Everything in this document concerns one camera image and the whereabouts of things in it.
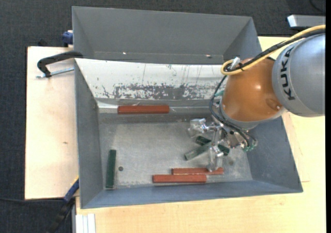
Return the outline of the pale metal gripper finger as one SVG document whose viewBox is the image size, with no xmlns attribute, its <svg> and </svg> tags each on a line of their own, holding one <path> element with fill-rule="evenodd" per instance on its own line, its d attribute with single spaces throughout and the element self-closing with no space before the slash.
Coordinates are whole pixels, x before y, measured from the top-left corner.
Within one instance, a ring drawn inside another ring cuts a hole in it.
<svg viewBox="0 0 331 233">
<path fill-rule="evenodd" d="M 198 134 L 204 134 L 208 132 L 209 128 L 206 125 L 206 119 L 193 119 L 190 121 L 190 126 L 188 128 L 188 133 L 191 137 L 198 135 Z"/>
<path fill-rule="evenodd" d="M 217 147 L 212 146 L 208 151 L 208 164 L 206 166 L 209 172 L 218 170 L 222 165 L 224 153 Z"/>
</svg>

